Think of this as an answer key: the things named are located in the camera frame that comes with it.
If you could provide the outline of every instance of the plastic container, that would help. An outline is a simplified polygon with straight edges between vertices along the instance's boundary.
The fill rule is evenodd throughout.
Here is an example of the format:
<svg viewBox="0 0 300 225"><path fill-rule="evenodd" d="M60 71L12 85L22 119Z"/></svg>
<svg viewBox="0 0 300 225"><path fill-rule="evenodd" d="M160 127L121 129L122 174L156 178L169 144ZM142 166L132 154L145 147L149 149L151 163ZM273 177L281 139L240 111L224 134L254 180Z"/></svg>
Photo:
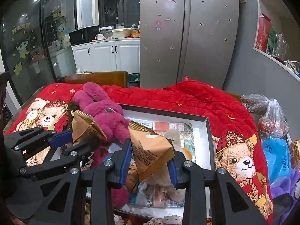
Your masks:
<svg viewBox="0 0 300 225"><path fill-rule="evenodd" d="M126 38L126 37L130 36L131 31L132 31L131 28L112 30L112 37L113 38Z"/></svg>
<svg viewBox="0 0 300 225"><path fill-rule="evenodd" d="M140 74L130 73L127 76L127 87L141 87L140 86Z"/></svg>

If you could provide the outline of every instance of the yellow leaf sticker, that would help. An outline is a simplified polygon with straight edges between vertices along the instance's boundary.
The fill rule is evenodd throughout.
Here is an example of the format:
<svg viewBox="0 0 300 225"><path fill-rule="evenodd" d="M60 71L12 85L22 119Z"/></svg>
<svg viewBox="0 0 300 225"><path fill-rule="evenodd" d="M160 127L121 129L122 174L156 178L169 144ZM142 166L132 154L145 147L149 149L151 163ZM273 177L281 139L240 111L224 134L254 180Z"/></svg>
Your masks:
<svg viewBox="0 0 300 225"><path fill-rule="evenodd" d="M14 70L15 74L16 74L16 75L19 75L19 73L22 71L22 69L23 69L22 64L21 64L21 63L18 63L18 64L15 66L15 70Z"/></svg>

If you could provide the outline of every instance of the bear nose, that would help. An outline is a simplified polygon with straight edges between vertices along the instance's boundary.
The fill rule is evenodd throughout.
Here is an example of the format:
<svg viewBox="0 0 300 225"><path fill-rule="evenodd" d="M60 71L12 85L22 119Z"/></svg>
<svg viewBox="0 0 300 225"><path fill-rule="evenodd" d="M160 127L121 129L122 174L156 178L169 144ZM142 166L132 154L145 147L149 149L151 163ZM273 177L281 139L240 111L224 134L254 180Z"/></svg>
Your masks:
<svg viewBox="0 0 300 225"><path fill-rule="evenodd" d="M245 161L244 161L244 164L245 164L245 165L249 165L249 164L250 164L250 160L249 160L249 159L248 159L248 160L245 160Z"/></svg>

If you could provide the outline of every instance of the blue gripper pad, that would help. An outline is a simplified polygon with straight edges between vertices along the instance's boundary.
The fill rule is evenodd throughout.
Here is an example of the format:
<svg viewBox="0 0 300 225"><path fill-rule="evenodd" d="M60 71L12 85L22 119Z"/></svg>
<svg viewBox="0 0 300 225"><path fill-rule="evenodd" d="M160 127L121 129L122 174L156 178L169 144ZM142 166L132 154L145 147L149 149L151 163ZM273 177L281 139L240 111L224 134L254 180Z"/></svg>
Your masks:
<svg viewBox="0 0 300 225"><path fill-rule="evenodd" d="M173 184L173 186L176 188L177 187L177 175L176 175L176 168L175 168L175 164L173 159L171 159L168 163L168 171L169 171L169 175L170 175L170 179L171 179L171 183Z"/></svg>
<svg viewBox="0 0 300 225"><path fill-rule="evenodd" d="M123 186L126 182L127 179L127 174L128 174L128 170L129 170L129 166L130 166L130 162L131 162L131 158L132 158L132 148L131 148L131 141L129 141L127 148L126 148L126 152L125 152L125 156L122 162L122 166L120 169L120 184L121 186Z"/></svg>
<svg viewBox="0 0 300 225"><path fill-rule="evenodd" d="M49 140L49 145L54 147L60 147L68 143L73 143L72 130L66 130L60 133L56 133Z"/></svg>

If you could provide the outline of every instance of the white mug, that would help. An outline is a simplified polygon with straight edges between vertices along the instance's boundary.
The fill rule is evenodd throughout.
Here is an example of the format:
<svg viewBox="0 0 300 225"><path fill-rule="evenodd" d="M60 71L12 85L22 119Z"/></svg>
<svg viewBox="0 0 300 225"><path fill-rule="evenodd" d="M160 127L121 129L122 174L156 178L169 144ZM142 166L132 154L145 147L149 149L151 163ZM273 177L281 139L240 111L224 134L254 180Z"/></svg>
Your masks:
<svg viewBox="0 0 300 225"><path fill-rule="evenodd" d="M104 39L104 35L103 34L97 34L95 36L95 40L103 40Z"/></svg>

